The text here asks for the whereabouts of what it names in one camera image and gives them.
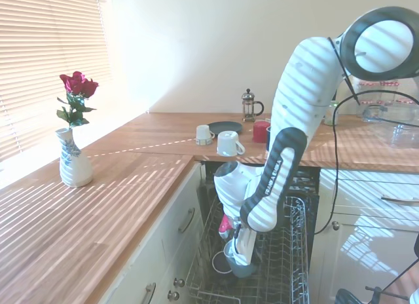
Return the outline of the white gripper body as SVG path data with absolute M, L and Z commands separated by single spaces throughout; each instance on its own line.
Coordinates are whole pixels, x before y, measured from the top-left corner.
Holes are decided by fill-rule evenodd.
M 237 264 L 250 264 L 257 232 L 248 227 L 238 227 L 233 235 L 232 252 Z

